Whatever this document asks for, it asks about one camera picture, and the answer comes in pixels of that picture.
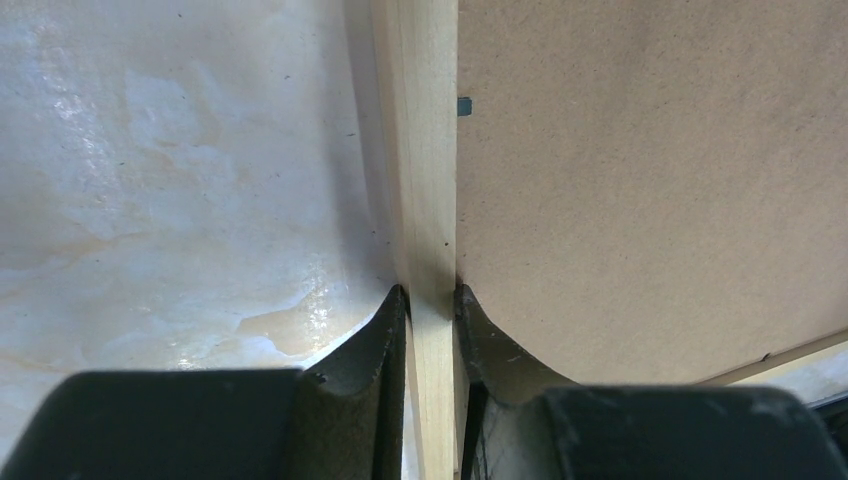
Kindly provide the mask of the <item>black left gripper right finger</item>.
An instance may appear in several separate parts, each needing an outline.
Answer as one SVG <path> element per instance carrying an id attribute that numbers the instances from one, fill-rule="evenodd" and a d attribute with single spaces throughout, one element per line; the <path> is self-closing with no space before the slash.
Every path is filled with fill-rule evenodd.
<path id="1" fill-rule="evenodd" d="M 770 386 L 581 385 L 454 294 L 464 479 L 843 479 L 847 404 Z"/>

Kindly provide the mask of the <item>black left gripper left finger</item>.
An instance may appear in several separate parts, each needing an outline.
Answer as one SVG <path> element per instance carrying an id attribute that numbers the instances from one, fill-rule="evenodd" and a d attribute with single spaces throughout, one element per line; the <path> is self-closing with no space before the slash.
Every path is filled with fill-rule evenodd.
<path id="1" fill-rule="evenodd" d="M 44 400 L 5 479 L 397 479 L 403 289 L 308 369 L 88 371 Z"/>

